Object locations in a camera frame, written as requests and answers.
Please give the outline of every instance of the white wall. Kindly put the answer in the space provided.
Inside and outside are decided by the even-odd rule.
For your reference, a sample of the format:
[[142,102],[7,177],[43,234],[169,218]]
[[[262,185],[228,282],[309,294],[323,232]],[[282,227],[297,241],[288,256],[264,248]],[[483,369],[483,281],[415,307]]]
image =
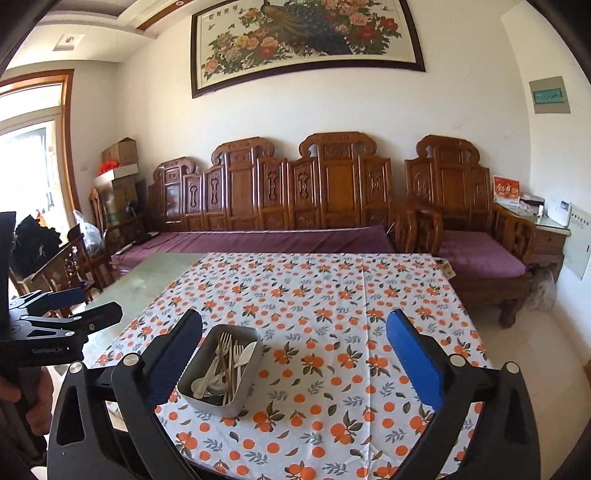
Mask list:
[[404,194],[405,158],[427,134],[467,138],[493,174],[530,179],[524,91],[501,15],[515,0],[412,0],[427,73],[327,69],[283,74],[191,98],[190,18],[121,65],[118,136],[138,141],[151,183],[162,161],[209,162],[221,143],[262,136],[277,155],[298,158],[315,132],[362,131],[395,162]]
[[9,69],[2,80],[31,72],[74,69],[72,84],[72,162],[80,207],[92,221],[88,195],[100,167],[100,154],[120,140],[115,129],[117,64],[104,61],[50,61]]
[[[548,21],[522,1],[502,18],[527,95],[531,136],[531,188],[546,198],[591,212],[591,85]],[[571,114],[534,115],[529,82],[562,76]],[[558,280],[554,316],[583,362],[591,358],[591,276],[580,281],[566,267]]]

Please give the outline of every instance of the ceiling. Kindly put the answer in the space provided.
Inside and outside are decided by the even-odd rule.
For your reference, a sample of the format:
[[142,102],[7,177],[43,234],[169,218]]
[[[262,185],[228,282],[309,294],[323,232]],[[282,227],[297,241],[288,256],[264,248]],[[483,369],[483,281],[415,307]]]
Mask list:
[[135,0],[61,0],[53,10],[120,16]]
[[56,60],[125,62],[166,28],[197,11],[199,3],[61,0],[29,34],[8,68]]

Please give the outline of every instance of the wooden window frame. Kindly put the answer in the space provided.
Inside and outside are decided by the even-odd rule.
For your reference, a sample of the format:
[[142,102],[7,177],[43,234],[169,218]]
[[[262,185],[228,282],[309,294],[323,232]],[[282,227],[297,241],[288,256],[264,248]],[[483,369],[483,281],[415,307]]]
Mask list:
[[80,200],[76,189],[74,177],[74,164],[72,162],[72,136],[71,106],[72,106],[72,84],[74,80],[74,69],[46,70],[44,72],[33,72],[19,75],[0,82],[0,95],[14,93],[19,90],[61,83],[61,139],[64,158],[62,167],[66,174],[65,190],[73,209],[80,211]]

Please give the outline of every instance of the black bag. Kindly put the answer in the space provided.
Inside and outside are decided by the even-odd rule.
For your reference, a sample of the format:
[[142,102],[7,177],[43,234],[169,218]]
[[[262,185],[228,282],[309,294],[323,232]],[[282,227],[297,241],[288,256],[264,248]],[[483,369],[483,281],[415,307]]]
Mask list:
[[18,276],[26,278],[51,260],[59,252],[60,245],[56,229],[39,225],[39,220],[29,215],[14,232],[11,268]]

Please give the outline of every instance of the purple seat cushion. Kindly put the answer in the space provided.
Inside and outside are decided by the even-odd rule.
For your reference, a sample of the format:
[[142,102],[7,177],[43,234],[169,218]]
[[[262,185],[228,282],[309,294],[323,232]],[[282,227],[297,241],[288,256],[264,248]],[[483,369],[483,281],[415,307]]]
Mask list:
[[513,278],[525,265],[490,235],[445,230],[438,256],[451,263],[459,278]]
[[156,252],[175,253],[394,253],[381,225],[334,230],[161,233],[114,255],[113,263],[130,270]]

